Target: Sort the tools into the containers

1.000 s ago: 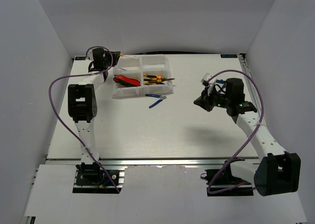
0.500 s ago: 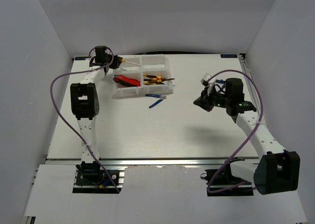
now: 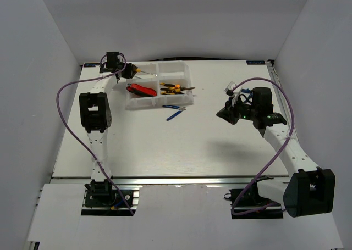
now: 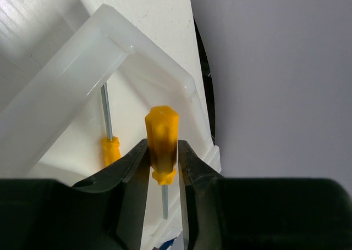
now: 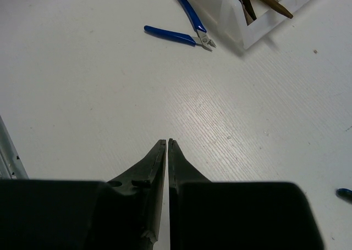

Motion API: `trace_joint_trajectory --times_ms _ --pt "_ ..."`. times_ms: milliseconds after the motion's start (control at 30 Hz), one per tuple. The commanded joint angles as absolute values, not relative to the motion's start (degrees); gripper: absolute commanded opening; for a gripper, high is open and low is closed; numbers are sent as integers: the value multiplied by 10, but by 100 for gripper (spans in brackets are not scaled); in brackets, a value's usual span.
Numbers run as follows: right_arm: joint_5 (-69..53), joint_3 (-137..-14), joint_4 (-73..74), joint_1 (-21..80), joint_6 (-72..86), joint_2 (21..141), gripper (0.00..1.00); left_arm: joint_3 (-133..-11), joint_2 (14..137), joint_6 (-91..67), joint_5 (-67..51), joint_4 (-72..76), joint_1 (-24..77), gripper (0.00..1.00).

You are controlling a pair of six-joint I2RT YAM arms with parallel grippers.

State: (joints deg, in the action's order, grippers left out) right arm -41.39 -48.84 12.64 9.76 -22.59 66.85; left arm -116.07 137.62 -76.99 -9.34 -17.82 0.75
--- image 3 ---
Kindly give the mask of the yellow handle screwdriver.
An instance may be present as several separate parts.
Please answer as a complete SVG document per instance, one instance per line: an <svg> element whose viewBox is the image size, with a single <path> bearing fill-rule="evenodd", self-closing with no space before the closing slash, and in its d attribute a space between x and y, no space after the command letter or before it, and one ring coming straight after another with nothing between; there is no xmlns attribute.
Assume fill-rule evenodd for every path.
<svg viewBox="0 0 352 250"><path fill-rule="evenodd" d="M137 73L149 74L149 75L153 75L153 76L158 76L158 75L155 74L155 73L146 72L146 71L144 71L144 70L141 70L140 68L137 68L137 69L136 69L136 72L137 72Z"/></svg>

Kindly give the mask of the blue handled cutters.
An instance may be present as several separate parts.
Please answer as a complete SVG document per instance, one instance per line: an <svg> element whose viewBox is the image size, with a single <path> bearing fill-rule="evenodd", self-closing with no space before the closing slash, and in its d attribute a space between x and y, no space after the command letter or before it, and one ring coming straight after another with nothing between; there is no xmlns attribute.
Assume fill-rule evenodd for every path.
<svg viewBox="0 0 352 250"><path fill-rule="evenodd" d="M252 95L252 91L250 89L248 89L248 88L247 89L242 89L241 92L242 93L246 93L248 95Z"/></svg>

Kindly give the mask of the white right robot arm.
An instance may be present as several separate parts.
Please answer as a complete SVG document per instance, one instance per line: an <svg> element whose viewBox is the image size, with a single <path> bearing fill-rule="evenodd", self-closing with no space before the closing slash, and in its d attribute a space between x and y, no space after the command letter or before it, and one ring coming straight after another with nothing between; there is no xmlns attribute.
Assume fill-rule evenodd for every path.
<svg viewBox="0 0 352 250"><path fill-rule="evenodd" d="M280 204L293 218L330 213L333 209L336 177L332 170L322 169L290 134L287 121L273 110L272 92L268 87L252 89L252 101L241 99L241 89L226 89L229 99L217 116L232 125L240 119L252 121L261 136L275 150L285 166L287 184L260 175L252 185L240 192L233 206L245 198L260 209Z"/></svg>

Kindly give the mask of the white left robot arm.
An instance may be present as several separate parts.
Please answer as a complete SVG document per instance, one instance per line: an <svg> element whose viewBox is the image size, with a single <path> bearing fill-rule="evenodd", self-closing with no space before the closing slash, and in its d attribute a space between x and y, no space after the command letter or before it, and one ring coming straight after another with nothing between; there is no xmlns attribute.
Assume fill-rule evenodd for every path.
<svg viewBox="0 0 352 250"><path fill-rule="evenodd" d="M108 161L108 129L112 114L108 95L121 78L136 74L121 52L107 52L100 62L100 73L91 90L79 95L80 119L89 139L92 155L91 180L104 182L112 178Z"/></svg>

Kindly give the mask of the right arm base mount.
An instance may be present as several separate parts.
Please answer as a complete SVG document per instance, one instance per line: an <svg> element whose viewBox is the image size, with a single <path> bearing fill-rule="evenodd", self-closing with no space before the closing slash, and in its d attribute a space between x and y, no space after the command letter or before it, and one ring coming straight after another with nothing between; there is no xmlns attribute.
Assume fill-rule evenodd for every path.
<svg viewBox="0 0 352 250"><path fill-rule="evenodd" d="M247 183L239 181L226 184L228 191L223 198L230 203L231 208L246 185ZM284 208L277 202L260 197L256 184L253 184L239 199L234 212L237 215L234 215L232 210L230 211L232 220L274 220L283 219L284 217Z"/></svg>

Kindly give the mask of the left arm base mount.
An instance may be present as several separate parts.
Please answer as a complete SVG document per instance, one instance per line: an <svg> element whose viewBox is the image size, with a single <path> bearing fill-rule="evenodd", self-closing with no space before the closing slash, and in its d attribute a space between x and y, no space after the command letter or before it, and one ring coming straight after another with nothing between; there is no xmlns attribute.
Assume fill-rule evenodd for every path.
<svg viewBox="0 0 352 250"><path fill-rule="evenodd" d="M91 180L85 184L82 216L133 216L137 207L137 190L121 189L108 180Z"/></svg>

